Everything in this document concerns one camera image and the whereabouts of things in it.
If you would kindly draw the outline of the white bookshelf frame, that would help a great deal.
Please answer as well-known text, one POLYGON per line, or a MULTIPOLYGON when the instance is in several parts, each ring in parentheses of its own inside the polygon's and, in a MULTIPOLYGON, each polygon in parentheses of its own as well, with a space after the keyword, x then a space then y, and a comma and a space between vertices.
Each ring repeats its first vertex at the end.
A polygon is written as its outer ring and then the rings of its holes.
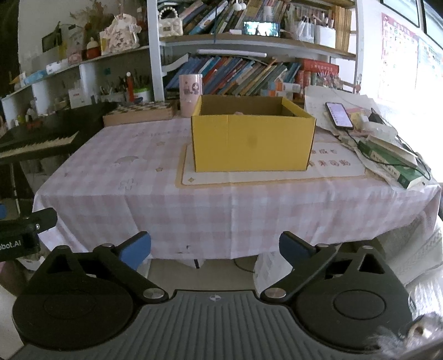
MULTIPOLYGON (((15 1, 14 4, 17 3, 17 16, 12 17, 10 14, 6 14, 6 11, 1 11, 1 17, 6 20, 15 19, 17 23, 17 41, 15 44, 18 46, 18 50, 14 52, 14 54, 18 54, 20 66, 27 66, 25 58, 24 50, 34 50, 35 46, 37 46, 37 40, 41 40, 43 35, 50 33, 50 30, 54 30, 59 21, 61 21, 61 25, 71 22, 72 18, 70 17, 70 13, 74 13, 76 11, 80 11, 83 8, 86 8, 89 1, 15 1)), ((174 45, 176 43, 187 42, 190 44, 190 40, 186 40, 186 36, 182 37, 166 37, 163 39, 159 37, 159 32, 157 29, 158 25, 158 11, 157 11, 157 2, 158 1, 144 1, 144 6, 147 7, 147 11, 144 13, 147 15, 148 25, 148 39, 150 41, 150 47, 148 47, 147 51, 150 54, 150 61, 153 71, 153 80, 154 80, 154 98, 155 100, 164 100, 164 96, 161 94, 162 87, 160 85, 160 70, 161 70, 161 50, 162 47, 168 47, 171 44, 174 45)), ((314 4, 320 5, 320 3, 325 3, 332 7, 332 5, 338 5, 340 7, 351 9, 356 7, 358 1, 313 1, 314 4)), ((302 52, 314 51, 310 50, 309 47, 319 47, 320 45, 306 42, 299 42, 298 40, 290 40, 292 43, 300 43, 299 45, 290 45, 290 49, 294 47, 301 47, 302 52)), ((13 45, 12 42, 8 44, 4 44, 1 47, 1 55, 7 55, 7 53, 13 53, 13 45)), ((359 55, 358 45, 357 45, 357 55, 354 53, 343 53, 342 50, 338 48, 330 48, 326 47, 326 56, 337 57, 340 56, 346 60, 356 61, 356 66, 358 71, 355 71, 355 76, 357 78, 357 73, 360 74, 362 70, 362 62, 359 64, 359 55)), ((11 123, 14 122, 15 118, 18 115, 23 115, 26 110, 26 103, 24 100, 15 100, 14 96, 18 96, 16 93, 20 93, 23 89, 27 89, 27 86, 24 86, 19 91, 15 91, 14 94, 10 94, 1 99, 1 103, 4 111, 4 118, 9 127, 13 126, 11 123)))

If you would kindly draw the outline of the white green lid jar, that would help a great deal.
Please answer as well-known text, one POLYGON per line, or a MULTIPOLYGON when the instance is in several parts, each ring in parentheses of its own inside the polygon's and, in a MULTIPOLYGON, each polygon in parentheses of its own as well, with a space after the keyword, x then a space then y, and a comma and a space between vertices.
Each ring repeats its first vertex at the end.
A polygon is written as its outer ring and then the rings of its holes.
POLYGON ((134 89, 135 103, 150 103, 153 101, 153 92, 149 87, 134 89))

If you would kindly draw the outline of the pink cartoon cylinder container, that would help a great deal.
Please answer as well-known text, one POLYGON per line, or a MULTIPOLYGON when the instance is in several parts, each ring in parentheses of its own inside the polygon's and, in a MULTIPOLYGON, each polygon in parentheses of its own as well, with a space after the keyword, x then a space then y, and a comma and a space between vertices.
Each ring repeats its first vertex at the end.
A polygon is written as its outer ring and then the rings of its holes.
POLYGON ((203 94, 203 77, 197 74, 179 75, 179 102, 183 117, 190 118, 197 100, 203 94))

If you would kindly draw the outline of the stack of white papers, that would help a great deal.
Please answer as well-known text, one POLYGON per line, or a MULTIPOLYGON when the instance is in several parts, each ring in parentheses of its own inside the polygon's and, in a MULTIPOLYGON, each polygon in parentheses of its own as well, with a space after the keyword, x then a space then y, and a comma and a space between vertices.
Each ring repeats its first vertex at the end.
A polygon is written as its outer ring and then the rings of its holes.
POLYGON ((316 118, 316 125, 320 129, 329 131, 334 136, 337 136, 339 131, 335 128, 327 111, 327 102, 342 104, 351 113, 363 111, 370 114, 371 109, 380 112, 374 100, 365 94, 352 94, 322 86, 306 86, 304 95, 304 109, 306 112, 316 118))

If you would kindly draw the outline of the floral pink house ornament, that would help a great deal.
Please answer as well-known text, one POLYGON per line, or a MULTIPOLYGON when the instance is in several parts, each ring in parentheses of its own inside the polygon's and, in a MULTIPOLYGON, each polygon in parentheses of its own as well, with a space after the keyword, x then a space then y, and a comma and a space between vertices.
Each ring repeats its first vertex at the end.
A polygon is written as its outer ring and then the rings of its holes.
POLYGON ((141 27, 135 17, 119 14, 111 24, 100 32, 101 54, 121 53, 137 49, 140 46, 138 34, 141 27))

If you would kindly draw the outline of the yellow cardboard box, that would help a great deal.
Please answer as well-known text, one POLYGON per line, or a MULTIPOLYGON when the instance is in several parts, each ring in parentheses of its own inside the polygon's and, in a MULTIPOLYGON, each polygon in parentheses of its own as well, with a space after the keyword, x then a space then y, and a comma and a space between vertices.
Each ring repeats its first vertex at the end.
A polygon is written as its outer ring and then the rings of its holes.
POLYGON ((294 102, 262 96, 201 95, 191 123, 198 172, 305 170, 316 128, 294 102))

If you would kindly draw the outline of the wooden chessboard box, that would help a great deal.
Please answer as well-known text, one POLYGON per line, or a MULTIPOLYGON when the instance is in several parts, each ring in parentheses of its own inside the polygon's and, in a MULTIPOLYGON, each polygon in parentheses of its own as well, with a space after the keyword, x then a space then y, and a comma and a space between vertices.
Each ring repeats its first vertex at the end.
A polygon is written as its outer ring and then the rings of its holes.
POLYGON ((170 120, 177 111, 176 101, 119 104, 104 116, 104 127, 170 120))

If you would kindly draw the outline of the red thick book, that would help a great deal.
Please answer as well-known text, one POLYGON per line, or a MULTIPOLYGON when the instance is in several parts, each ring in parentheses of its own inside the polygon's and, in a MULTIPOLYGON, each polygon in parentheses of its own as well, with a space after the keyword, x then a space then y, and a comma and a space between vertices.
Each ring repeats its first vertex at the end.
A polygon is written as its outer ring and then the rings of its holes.
POLYGON ((309 71, 311 73, 325 73, 333 76, 339 75, 338 65, 308 58, 302 58, 300 61, 303 71, 309 71))

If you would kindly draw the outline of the upper orange blue box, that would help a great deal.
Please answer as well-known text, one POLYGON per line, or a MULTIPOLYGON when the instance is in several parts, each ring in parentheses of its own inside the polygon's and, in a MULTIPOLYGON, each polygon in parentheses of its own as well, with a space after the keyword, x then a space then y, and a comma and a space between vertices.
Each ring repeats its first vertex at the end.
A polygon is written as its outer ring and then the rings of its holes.
POLYGON ((283 83, 280 81, 275 82, 276 91, 285 91, 291 93, 300 93, 301 85, 298 83, 283 83))

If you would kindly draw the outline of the pink checkered tablecloth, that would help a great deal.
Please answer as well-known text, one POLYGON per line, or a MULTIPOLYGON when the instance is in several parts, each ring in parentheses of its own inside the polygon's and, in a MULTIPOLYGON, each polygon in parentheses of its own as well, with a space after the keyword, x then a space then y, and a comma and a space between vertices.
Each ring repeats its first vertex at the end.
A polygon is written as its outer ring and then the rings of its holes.
POLYGON ((156 259, 232 259, 275 251, 288 230, 305 241, 375 238, 424 215, 434 230, 441 189, 404 190, 367 173, 196 186, 182 183, 188 119, 106 127, 70 156, 35 194, 53 208, 48 248, 78 252, 146 231, 156 259))

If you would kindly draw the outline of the cream desk mat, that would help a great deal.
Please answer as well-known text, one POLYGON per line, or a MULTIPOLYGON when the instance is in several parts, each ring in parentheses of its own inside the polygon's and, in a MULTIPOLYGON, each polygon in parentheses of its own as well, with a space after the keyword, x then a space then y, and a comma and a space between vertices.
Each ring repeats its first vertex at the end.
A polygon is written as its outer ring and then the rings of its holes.
POLYGON ((305 170, 201 171, 195 169, 193 145, 182 147, 176 174, 179 187, 227 187, 317 180, 365 179, 369 170, 340 143, 315 142, 305 170))

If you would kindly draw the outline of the green book stack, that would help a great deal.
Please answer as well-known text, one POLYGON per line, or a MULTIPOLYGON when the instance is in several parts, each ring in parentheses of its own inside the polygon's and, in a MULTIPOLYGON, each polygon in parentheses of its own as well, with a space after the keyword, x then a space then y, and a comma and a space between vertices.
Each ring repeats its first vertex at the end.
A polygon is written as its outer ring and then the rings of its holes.
POLYGON ((366 159, 383 169, 406 190, 432 180, 421 159, 403 147, 372 135, 353 142, 366 159))

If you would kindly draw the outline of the lower orange blue box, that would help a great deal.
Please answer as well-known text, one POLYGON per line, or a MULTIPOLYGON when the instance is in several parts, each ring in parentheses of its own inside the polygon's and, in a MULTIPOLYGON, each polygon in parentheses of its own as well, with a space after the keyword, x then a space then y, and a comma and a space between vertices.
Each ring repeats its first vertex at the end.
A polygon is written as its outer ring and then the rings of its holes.
POLYGON ((264 97, 283 97, 290 101, 293 100, 293 92, 290 91, 262 89, 260 95, 264 97))

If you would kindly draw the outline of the orange blue box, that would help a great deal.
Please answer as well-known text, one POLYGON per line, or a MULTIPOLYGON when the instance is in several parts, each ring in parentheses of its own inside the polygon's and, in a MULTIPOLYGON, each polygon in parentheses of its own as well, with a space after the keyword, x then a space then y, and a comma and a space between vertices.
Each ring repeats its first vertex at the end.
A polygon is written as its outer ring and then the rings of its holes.
POLYGON ((264 97, 283 97, 290 101, 293 100, 293 92, 290 91, 262 89, 260 95, 264 97))
POLYGON ((300 93, 301 85, 298 83, 283 83, 280 81, 275 82, 276 91, 285 91, 291 93, 300 93))

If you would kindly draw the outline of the white quilted pearl handbag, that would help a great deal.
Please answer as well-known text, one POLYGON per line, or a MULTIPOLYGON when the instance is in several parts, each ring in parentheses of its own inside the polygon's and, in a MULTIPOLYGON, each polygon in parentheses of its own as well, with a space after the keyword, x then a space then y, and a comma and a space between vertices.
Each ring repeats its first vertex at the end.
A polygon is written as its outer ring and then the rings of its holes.
POLYGON ((158 13, 158 32, 160 37, 175 37, 183 35, 182 19, 173 7, 167 6, 158 13), (164 12, 168 11, 173 14, 173 17, 163 18, 164 12))

